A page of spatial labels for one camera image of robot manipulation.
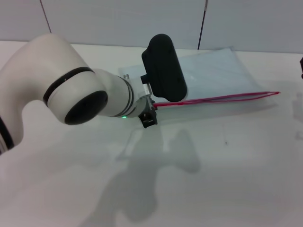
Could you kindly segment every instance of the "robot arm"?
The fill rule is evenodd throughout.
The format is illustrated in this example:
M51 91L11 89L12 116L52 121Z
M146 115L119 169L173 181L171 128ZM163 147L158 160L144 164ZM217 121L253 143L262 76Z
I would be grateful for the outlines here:
M171 40L167 37L164 43L168 41L170 44ZM154 56L145 53L148 59L144 61L143 56L145 68L146 64L149 65L147 75L129 79L128 75L121 78L104 70L92 70L68 42L56 35L43 35L27 43L0 71L0 153L21 142L22 110L32 100L43 101L60 122L69 125L87 122L97 114L139 116L144 127L156 124L155 109L150 99L151 86L168 90L169 85L165 79L155 82L160 81L157 77L167 67L161 68L161 64L154 59L156 56L158 59L159 54L163 57L175 55L177 59L172 42L171 46L169 51L165 51L166 55L163 52ZM157 52L154 48L150 48L150 51ZM173 68L172 73L176 73L173 72L176 59L174 64L169 63L168 68ZM177 69L181 75L178 77L179 86L173 80L171 85L175 88L175 96L184 98L187 88L185 82L180 84L180 78L182 81L184 78L178 59Z

